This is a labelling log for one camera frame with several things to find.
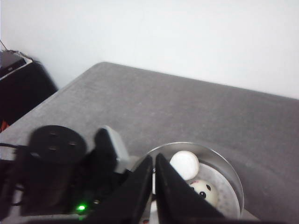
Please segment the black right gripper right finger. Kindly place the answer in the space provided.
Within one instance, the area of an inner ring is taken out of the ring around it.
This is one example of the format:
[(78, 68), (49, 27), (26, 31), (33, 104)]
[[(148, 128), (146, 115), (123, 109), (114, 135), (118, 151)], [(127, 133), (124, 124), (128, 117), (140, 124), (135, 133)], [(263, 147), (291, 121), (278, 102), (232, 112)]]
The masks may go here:
[(224, 215), (202, 199), (163, 154), (156, 156), (156, 196), (161, 224), (223, 224)]

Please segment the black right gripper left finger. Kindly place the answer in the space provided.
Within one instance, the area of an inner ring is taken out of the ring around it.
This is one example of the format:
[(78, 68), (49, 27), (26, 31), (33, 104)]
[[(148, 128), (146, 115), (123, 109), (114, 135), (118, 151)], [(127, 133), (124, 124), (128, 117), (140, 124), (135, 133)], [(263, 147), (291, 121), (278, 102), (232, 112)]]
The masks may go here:
[(152, 192), (152, 170), (152, 157), (146, 156), (128, 179), (86, 217), (86, 223), (139, 223)]

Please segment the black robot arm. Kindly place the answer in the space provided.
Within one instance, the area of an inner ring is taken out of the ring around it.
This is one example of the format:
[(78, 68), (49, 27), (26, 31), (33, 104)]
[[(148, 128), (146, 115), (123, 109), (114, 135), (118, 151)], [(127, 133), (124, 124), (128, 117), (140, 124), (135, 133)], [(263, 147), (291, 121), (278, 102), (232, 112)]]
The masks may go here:
[(0, 162), (0, 218), (14, 206), (23, 216), (79, 214), (81, 224), (136, 224), (156, 190), (162, 224), (217, 224), (225, 217), (196, 195), (165, 157), (150, 156), (133, 171), (126, 150), (107, 128), (87, 151), (84, 139), (63, 126), (43, 126), (13, 161)]

